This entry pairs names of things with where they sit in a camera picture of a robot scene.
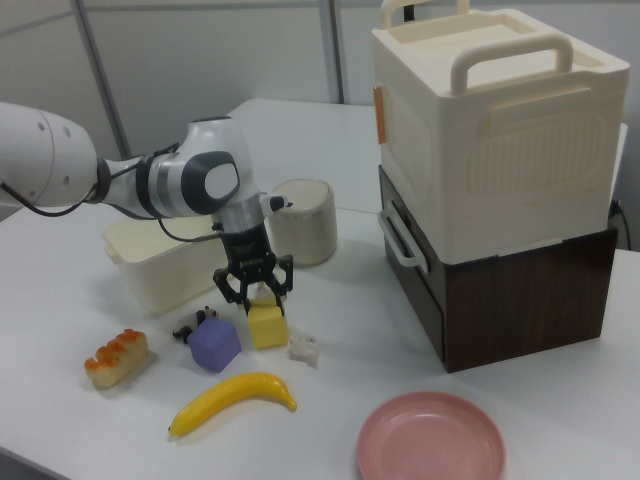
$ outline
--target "purple cube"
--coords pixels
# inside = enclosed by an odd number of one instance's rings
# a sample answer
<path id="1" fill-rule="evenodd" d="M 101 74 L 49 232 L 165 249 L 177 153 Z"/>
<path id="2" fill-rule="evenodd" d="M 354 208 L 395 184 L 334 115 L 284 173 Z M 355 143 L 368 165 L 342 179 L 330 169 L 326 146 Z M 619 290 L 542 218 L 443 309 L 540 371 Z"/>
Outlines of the purple cube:
<path id="1" fill-rule="evenodd" d="M 195 362 L 221 372 L 242 351 L 236 327 L 217 317 L 207 318 L 189 335 L 187 342 Z"/>

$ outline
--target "toy block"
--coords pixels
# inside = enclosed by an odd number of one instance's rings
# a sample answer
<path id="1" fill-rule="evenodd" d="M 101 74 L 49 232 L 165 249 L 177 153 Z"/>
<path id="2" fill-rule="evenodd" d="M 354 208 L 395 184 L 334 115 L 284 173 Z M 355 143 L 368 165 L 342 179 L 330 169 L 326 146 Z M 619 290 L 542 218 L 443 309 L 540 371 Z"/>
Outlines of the toy block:
<path id="1" fill-rule="evenodd" d="M 205 319 L 187 341 L 193 360 L 216 372 L 224 370 L 242 351 L 236 327 L 217 317 Z"/>
<path id="2" fill-rule="evenodd" d="M 260 306 L 252 302 L 248 312 L 249 333 L 256 349 L 280 347 L 289 343 L 287 320 L 277 306 Z"/>

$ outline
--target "beige cylinder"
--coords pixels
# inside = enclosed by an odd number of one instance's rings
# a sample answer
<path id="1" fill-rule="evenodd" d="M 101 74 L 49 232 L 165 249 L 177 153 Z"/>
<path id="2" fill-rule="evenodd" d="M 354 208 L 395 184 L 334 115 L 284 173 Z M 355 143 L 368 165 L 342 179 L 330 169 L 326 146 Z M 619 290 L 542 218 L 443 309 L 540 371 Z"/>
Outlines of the beige cylinder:
<path id="1" fill-rule="evenodd" d="M 293 203 L 268 220 L 276 255 L 293 255 L 293 263 L 298 266 L 327 260 L 338 241 L 331 185 L 321 180 L 295 179 L 278 185 L 271 194 L 283 195 Z"/>

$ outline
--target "orange tab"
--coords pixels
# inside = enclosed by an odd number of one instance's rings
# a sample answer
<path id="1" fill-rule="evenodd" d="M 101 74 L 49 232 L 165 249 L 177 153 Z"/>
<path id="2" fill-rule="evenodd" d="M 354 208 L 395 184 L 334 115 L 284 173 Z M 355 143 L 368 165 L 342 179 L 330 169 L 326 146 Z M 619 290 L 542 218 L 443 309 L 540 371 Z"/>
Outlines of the orange tab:
<path id="1" fill-rule="evenodd" d="M 378 127 L 378 145 L 387 143 L 387 132 L 384 127 L 384 108 L 382 106 L 382 87 L 373 88 L 373 102 L 376 106 L 376 126 Z"/>

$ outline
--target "box lid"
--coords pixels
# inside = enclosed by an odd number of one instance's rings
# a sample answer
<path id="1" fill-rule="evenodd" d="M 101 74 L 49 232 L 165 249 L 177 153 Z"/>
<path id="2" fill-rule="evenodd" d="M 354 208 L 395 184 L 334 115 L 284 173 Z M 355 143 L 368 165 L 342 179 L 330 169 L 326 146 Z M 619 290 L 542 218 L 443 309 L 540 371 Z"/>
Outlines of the box lid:
<path id="1" fill-rule="evenodd" d="M 629 67 L 512 9 L 471 11 L 375 29 L 373 34 L 441 96 L 514 79 L 611 73 Z"/>

